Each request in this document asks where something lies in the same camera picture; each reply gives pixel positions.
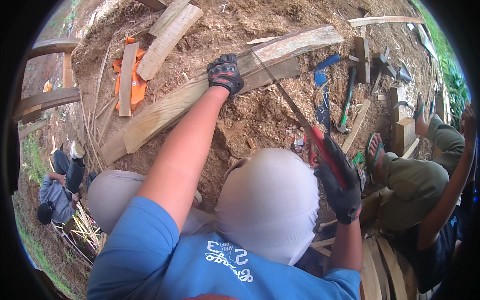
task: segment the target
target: person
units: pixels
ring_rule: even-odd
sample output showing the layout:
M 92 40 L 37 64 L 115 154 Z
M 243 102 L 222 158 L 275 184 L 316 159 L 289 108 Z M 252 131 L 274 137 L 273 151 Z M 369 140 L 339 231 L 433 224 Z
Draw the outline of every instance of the person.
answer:
M 284 149 L 263 149 L 232 166 L 218 198 L 215 232 L 184 234 L 195 218 L 192 198 L 220 109 L 243 87 L 239 67 L 235 54 L 208 65 L 208 90 L 167 137 L 96 258 L 89 299 L 359 299 L 361 181 L 330 138 L 325 145 L 348 187 L 340 187 L 326 164 L 315 171 L 339 221 L 323 278 L 293 267 L 314 237 L 318 179 Z M 101 175 L 89 190 L 92 214 L 106 211 L 97 222 L 118 209 L 112 199 L 92 197 L 95 185 L 107 182 Z
M 53 166 L 55 173 L 49 172 L 43 180 L 38 196 L 40 206 L 37 209 L 37 218 L 43 225 L 51 221 L 61 224 L 67 222 L 77 210 L 80 200 L 79 188 L 82 183 L 85 165 L 82 161 L 81 147 L 78 143 L 72 144 L 71 156 L 68 157 L 61 150 L 63 146 L 53 154 Z
M 433 161 L 403 159 L 385 153 L 380 135 L 374 133 L 367 163 L 374 179 L 394 191 L 381 206 L 382 231 L 411 264 L 419 292 L 425 294 L 437 290 L 466 232 L 474 199 L 477 132 L 471 107 L 462 115 L 463 137 L 436 115 L 428 124 L 422 96 L 417 106 L 415 133 L 442 154 Z

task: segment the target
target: dirt ground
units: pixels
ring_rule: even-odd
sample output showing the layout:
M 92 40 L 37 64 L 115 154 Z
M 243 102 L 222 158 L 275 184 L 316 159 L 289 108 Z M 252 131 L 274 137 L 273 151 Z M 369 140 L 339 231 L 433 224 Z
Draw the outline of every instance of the dirt ground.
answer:
M 223 10 L 220 6 L 225 3 L 224 0 L 191 1 L 191 4 L 204 11 L 204 15 L 173 49 L 155 78 L 148 82 L 145 99 L 132 116 L 147 109 L 153 103 L 155 90 L 158 89 L 155 96 L 156 101 L 161 101 L 162 96 L 184 84 L 185 79 L 182 72 L 185 72 L 189 78 L 199 76 L 205 71 L 206 65 L 220 54 L 241 53 L 248 50 L 251 46 L 246 44 L 247 41 L 262 37 L 281 36 L 306 28 L 332 24 L 345 41 L 298 56 L 301 75 L 281 80 L 281 84 L 302 109 L 306 118 L 310 121 L 316 120 L 313 104 L 319 90 L 314 84 L 313 73 L 309 71 L 327 57 L 340 54 L 342 60 L 326 69 L 329 79 L 331 119 L 339 121 L 346 98 L 348 67 L 353 65 L 347 57 L 355 55 L 353 38 L 360 35 L 360 27 L 352 28 L 346 20 L 363 17 L 367 11 L 371 16 L 419 17 L 407 0 L 230 0 Z M 61 23 L 61 16 L 65 18 L 65 15 L 70 12 L 69 9 L 67 5 L 63 5 L 59 9 L 56 14 L 59 15 L 58 22 Z M 86 29 L 93 10 L 96 11 L 97 16 L 93 25 Z M 82 41 L 72 56 L 74 82 L 77 82 L 81 89 L 85 115 L 91 120 L 93 111 L 96 110 L 96 114 L 98 114 L 114 97 L 117 73 L 113 70 L 112 63 L 122 57 L 125 37 L 136 36 L 140 48 L 148 49 L 154 37 L 144 34 L 145 29 L 150 28 L 162 12 L 153 12 L 144 5 L 131 0 L 84 0 L 80 2 L 75 11 L 77 15 L 70 36 L 82 38 Z M 39 40 L 56 38 L 57 34 L 58 31 L 48 30 L 47 25 Z M 386 151 L 390 148 L 391 106 L 389 101 L 378 101 L 378 95 L 385 95 L 389 99 L 391 86 L 405 86 L 408 99 L 415 104 L 418 92 L 421 91 L 427 95 L 431 89 L 430 57 L 420 44 L 417 35 L 410 32 L 405 23 L 368 25 L 365 37 L 369 41 L 371 54 L 383 52 L 385 46 L 389 46 L 391 49 L 389 59 L 392 65 L 398 67 L 401 62 L 404 62 L 414 81 L 404 84 L 394 82 L 391 77 L 384 75 L 375 96 L 370 96 L 371 84 L 356 85 L 347 126 L 351 127 L 364 99 L 369 99 L 371 105 L 348 152 L 350 158 L 355 157 L 358 152 L 364 153 L 367 139 L 372 132 L 379 132 L 382 135 Z M 112 44 L 101 80 L 98 104 L 94 109 L 98 74 L 110 42 Z M 55 87 L 60 87 L 62 64 L 63 54 L 52 54 L 30 60 L 25 72 L 23 97 L 41 92 L 47 79 L 50 79 Z M 291 148 L 291 135 L 287 134 L 287 130 L 294 130 L 299 127 L 299 124 L 286 102 L 279 95 L 275 86 L 266 86 L 236 96 L 223 106 L 198 186 L 198 190 L 204 197 L 204 202 L 200 207 L 204 211 L 213 212 L 222 189 L 223 174 L 238 159 L 263 148 Z M 425 107 L 428 110 L 430 103 L 425 103 Z M 51 110 L 52 118 L 48 122 L 48 126 L 39 131 L 40 146 L 46 149 L 42 156 L 44 160 L 48 161 L 48 158 L 52 158 L 50 151 L 53 149 L 51 142 L 53 135 L 56 136 L 57 147 L 64 143 L 65 152 L 70 150 L 73 139 L 78 138 L 79 124 L 81 124 L 81 120 L 78 118 L 80 110 L 79 103 Z M 130 118 L 119 117 L 118 113 L 114 112 L 102 141 L 99 141 L 100 146 L 129 120 Z M 96 119 L 97 136 L 106 122 L 106 113 Z M 102 164 L 102 168 L 128 170 L 146 175 L 170 130 L 155 136 L 136 153 L 122 157 L 112 166 Z M 343 144 L 347 137 L 336 132 L 333 126 L 331 133 L 339 145 Z M 253 139 L 255 144 L 253 150 L 248 146 L 248 138 Z M 300 153 L 305 162 L 308 161 L 309 145 L 307 142 Z M 94 151 L 89 142 L 86 147 L 88 154 L 84 161 L 88 170 L 99 171 L 99 165 L 93 163 L 94 158 L 91 155 Z M 420 145 L 411 157 L 432 159 L 431 143 L 421 138 Z M 30 201 L 30 209 L 33 209 L 33 204 L 37 203 L 36 193 L 38 193 L 39 187 L 25 180 L 25 174 L 22 174 L 22 177 L 21 191 L 23 191 L 23 195 L 27 195 L 24 197 L 25 201 Z M 26 194 L 26 189 L 35 192 Z M 378 189 L 380 186 L 369 184 L 364 196 Z M 328 206 L 322 188 L 320 193 L 318 222 L 327 222 L 334 219 L 335 214 Z M 36 221 L 35 216 L 29 215 L 28 217 L 34 218 Z M 43 229 L 36 230 L 35 234 L 39 234 Z M 45 237 L 45 239 L 46 242 L 53 244 L 58 242 L 52 237 Z M 72 280 L 81 282 L 79 287 L 82 284 L 84 284 L 84 288 L 86 287 L 86 279 L 82 281 L 73 278 Z

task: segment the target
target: orange plastic bag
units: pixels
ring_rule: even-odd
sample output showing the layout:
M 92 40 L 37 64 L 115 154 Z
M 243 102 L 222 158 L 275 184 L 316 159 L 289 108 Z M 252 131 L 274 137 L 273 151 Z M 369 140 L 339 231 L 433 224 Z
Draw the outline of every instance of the orange plastic bag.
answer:
M 125 45 L 133 44 L 135 42 L 135 39 L 133 37 L 128 37 L 127 40 L 125 41 Z M 137 68 L 138 65 L 140 64 L 140 60 L 142 57 L 145 55 L 146 51 L 143 51 L 142 49 L 138 49 L 137 52 L 137 63 L 133 67 L 132 71 L 132 111 L 134 111 L 144 100 L 145 97 L 145 90 L 147 89 L 147 82 L 143 80 L 140 75 L 137 74 Z M 113 68 L 115 71 L 118 73 L 121 72 L 121 63 L 122 59 L 116 60 L 113 62 Z M 120 74 L 117 78 L 117 83 L 115 84 L 115 97 L 118 96 L 120 91 Z

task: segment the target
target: white sneaker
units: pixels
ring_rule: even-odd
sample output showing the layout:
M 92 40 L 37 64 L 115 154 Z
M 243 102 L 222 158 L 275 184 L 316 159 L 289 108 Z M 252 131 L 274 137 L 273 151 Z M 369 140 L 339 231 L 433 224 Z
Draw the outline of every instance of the white sneaker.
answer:
M 83 149 L 82 145 L 74 140 L 72 143 L 72 147 L 70 148 L 70 156 L 74 159 L 80 159 L 84 157 L 84 155 L 85 150 Z

